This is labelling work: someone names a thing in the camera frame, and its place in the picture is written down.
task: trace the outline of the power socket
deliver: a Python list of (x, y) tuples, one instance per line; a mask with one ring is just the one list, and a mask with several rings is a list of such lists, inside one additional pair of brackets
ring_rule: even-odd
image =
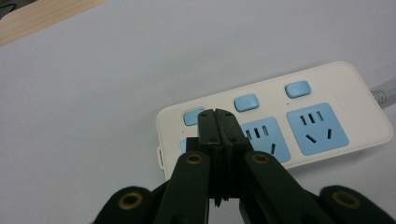
[(287, 117), (305, 156), (349, 144), (344, 129), (327, 103), (290, 111)]
[(163, 109), (157, 116), (158, 158), (166, 179), (186, 150), (186, 138), (198, 136), (198, 114), (216, 108), (233, 113), (255, 150), (274, 154), (285, 168), (373, 147), (393, 136), (356, 69), (330, 63)]
[(254, 150), (272, 154), (279, 162), (289, 161), (290, 153), (275, 118), (259, 119), (241, 125)]

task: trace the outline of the switch button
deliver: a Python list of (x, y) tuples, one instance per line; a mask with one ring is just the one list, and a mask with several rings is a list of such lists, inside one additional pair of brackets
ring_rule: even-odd
[(198, 115), (204, 111), (203, 109), (197, 109), (184, 114), (183, 119), (186, 126), (192, 126), (198, 123)]
[(259, 107), (259, 100), (256, 95), (250, 94), (236, 98), (234, 104), (238, 112), (245, 112)]
[(294, 99), (311, 93), (311, 87), (307, 81), (298, 81), (287, 85), (285, 91), (290, 99)]

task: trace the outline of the white table surface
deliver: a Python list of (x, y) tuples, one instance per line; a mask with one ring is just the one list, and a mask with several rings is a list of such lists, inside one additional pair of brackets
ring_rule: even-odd
[[(0, 222), (90, 223), (117, 190), (164, 181), (161, 109), (337, 61), (369, 87), (396, 76), (396, 1), (112, 0), (5, 45)], [(384, 111), (396, 127), (396, 106)], [(396, 218), (395, 149), (392, 138), (290, 172)], [(237, 205), (209, 223), (242, 223)]]

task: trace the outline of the white surface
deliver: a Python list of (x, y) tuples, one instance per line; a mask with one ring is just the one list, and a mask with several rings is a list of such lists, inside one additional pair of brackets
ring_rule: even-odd
[[(113, 0), (0, 48), (0, 222), (90, 223), (126, 186), (154, 189), (169, 105), (317, 65), (395, 77), (396, 2)], [(385, 109), (393, 127), (396, 107)], [(396, 139), (291, 170), (396, 218)], [(237, 202), (210, 223), (241, 223)]]
[[(302, 80), (309, 83), (312, 91), (309, 95), (290, 99), (285, 93), (285, 87)], [(249, 94), (258, 97), (259, 106), (239, 113), (235, 109), (234, 100)], [(322, 103), (329, 104), (334, 111), (346, 133), (348, 144), (306, 156), (296, 141), (287, 114), (290, 111)], [(348, 63), (329, 63), (182, 104), (171, 105), (160, 111), (157, 116), (157, 130), (166, 179), (171, 177), (180, 156), (179, 143), (185, 141), (187, 137), (198, 136), (198, 125), (186, 126), (184, 114), (197, 109), (216, 108), (233, 113), (240, 125), (259, 119), (276, 119), (288, 148), (286, 150), (290, 154), (290, 159), (282, 162), (285, 168), (377, 146), (388, 142), (393, 137), (389, 121), (356, 69)]]

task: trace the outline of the black plastic part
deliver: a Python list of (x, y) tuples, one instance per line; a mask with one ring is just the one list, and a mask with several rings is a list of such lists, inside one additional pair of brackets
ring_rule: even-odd
[(0, 0), (0, 20), (8, 13), (35, 1), (36, 0)]
[(149, 223), (152, 196), (150, 191), (129, 187), (116, 192), (103, 207), (94, 224)]
[(337, 223), (396, 223), (387, 213), (353, 189), (341, 186), (324, 188), (319, 203)]
[(201, 152), (181, 155), (168, 181), (154, 223), (207, 223), (210, 159)]
[(358, 192), (334, 186), (320, 196), (305, 191), (276, 160), (255, 152), (235, 116), (206, 110), (199, 137), (187, 138), (168, 182), (154, 191), (130, 187), (115, 193), (94, 224), (205, 224), (208, 199), (239, 198), (245, 223), (394, 223)]
[[(249, 152), (245, 161), (247, 187), (241, 197), (244, 206), (255, 199), (269, 223), (334, 223), (271, 154)], [(260, 223), (254, 217), (250, 220)]]
[(198, 115), (198, 141), (187, 140), (187, 147), (198, 142), (199, 150), (212, 160), (210, 195), (215, 205), (221, 199), (239, 197), (242, 158), (253, 147), (242, 133), (236, 117), (225, 110), (206, 110)]

